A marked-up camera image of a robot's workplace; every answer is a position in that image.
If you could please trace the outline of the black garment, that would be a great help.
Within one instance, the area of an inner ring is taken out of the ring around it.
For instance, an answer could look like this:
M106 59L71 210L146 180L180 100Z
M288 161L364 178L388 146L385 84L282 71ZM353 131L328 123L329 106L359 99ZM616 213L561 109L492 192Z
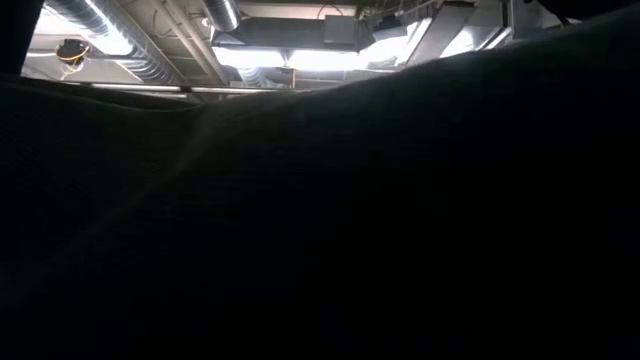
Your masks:
M640 360L640 4L189 104L0 76L0 360Z

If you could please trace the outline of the long LED light bar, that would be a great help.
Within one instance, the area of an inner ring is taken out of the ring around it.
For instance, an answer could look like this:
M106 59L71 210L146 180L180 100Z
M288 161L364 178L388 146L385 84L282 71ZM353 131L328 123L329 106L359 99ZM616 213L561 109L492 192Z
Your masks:
M125 92L155 92L155 93L189 93L189 94L220 94L220 95L245 95L254 93L279 92L279 89L271 88L244 88L244 87L201 87L201 86L174 86L174 85L144 85L144 84L116 84L116 83L92 83L70 82L70 85L85 86L96 89L108 89Z

